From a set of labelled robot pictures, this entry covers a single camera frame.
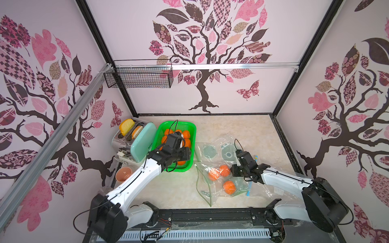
wire basket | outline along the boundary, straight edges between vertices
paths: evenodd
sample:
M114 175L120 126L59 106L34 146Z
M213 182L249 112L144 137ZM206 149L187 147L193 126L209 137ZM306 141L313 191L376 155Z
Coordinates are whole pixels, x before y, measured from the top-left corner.
M105 72L104 77L108 88L170 88L173 83L171 62L165 65L139 65L140 61L157 61L167 63L169 59L137 59L115 60L135 63L134 65L115 66Z

clear plastic bag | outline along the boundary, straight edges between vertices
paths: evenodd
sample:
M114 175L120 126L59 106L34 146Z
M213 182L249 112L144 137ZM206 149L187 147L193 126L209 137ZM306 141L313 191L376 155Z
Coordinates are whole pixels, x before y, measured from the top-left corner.
M197 192L212 206L219 196L236 196L249 190L243 177L233 177L237 163L234 138L224 135L213 143L196 143Z

wall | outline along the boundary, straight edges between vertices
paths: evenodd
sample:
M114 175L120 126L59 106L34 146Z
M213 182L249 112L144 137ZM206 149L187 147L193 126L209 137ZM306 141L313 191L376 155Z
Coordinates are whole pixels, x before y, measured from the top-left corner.
M104 60L74 1L18 0L0 10L0 198L75 105ZM1 242L80 242L73 218L112 179L112 136L130 117L104 84L27 194ZM86 231L86 219L77 220Z
M299 62L330 3L88 1L114 59L172 58L173 64ZM128 92L138 113L273 112L293 72L292 68L175 71L170 89Z
M353 209L339 226L347 242L389 239L387 9L346 1L278 116L305 172Z

butterfly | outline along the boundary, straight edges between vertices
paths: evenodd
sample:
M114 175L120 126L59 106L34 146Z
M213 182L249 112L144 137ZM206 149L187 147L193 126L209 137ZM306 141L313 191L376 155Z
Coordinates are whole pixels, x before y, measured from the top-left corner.
M247 89L238 89L237 92L238 94L241 94L243 96L243 98L245 98L246 100L248 100L248 98L251 97L251 94L252 95L258 95L259 96L259 89L257 89L259 86L259 80L255 81L252 86L250 87L250 90L247 90Z

green basket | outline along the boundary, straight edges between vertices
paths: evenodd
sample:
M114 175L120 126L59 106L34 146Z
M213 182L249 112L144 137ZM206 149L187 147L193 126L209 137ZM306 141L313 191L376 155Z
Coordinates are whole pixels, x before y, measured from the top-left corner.
M154 150L158 145L161 144L162 137L165 135L165 130L169 129L172 125L173 121L166 121L163 122L157 130L157 133L155 134L154 142L152 143L151 150ZM190 141L191 141L191 159L186 161L183 165L177 165L177 168L174 171L178 172L184 172L189 170L189 168L193 164L193 157L195 156L195 141L196 141L196 126L191 122L178 122L177 129L180 129L181 131L188 130L191 134ZM173 169L175 167L175 163L172 163L168 168Z

